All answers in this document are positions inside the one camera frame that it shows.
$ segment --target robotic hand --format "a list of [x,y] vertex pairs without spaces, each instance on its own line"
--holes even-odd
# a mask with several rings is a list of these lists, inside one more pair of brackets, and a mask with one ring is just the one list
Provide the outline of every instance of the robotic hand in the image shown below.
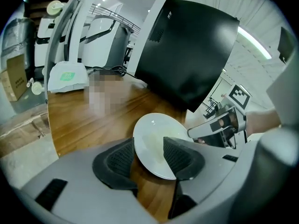
[[247,142],[245,108],[251,96],[238,85],[233,85],[229,95],[216,107],[216,117],[188,130],[188,136],[200,138],[211,146],[236,149]]

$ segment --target green sticker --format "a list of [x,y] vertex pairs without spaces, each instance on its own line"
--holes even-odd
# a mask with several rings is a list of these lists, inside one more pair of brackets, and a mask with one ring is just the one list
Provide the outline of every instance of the green sticker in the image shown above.
[[63,80],[63,81],[69,81],[69,80],[72,80],[75,76],[75,72],[64,72],[61,77],[60,77],[60,80]]

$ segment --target white plate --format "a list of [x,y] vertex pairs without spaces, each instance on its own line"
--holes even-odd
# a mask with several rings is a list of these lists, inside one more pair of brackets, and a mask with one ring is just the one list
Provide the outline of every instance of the white plate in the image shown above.
[[187,130],[172,117],[150,113],[141,117],[135,125],[134,146],[141,163],[154,175],[175,180],[176,177],[163,156],[163,137],[175,137],[193,141]]

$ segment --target cardboard box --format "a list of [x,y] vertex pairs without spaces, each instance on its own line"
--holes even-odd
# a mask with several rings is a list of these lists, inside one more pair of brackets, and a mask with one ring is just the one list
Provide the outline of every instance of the cardboard box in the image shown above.
[[17,101],[27,89],[24,55],[7,60],[7,69],[0,74],[4,91],[9,101]]

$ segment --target black cable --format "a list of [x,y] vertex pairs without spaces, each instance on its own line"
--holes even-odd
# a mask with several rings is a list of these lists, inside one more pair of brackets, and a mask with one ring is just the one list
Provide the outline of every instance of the black cable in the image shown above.
[[88,75],[94,73],[97,70],[110,70],[110,71],[112,71],[112,73],[114,73],[115,75],[118,75],[120,77],[123,77],[123,76],[125,76],[125,74],[128,74],[129,76],[140,80],[139,78],[127,73],[127,68],[124,66],[121,66],[121,65],[116,65],[116,66],[114,66],[112,68],[108,68],[108,69],[104,68],[104,67],[94,66],[94,67],[90,68],[89,70],[91,70],[91,69],[93,69],[93,71],[90,72]]

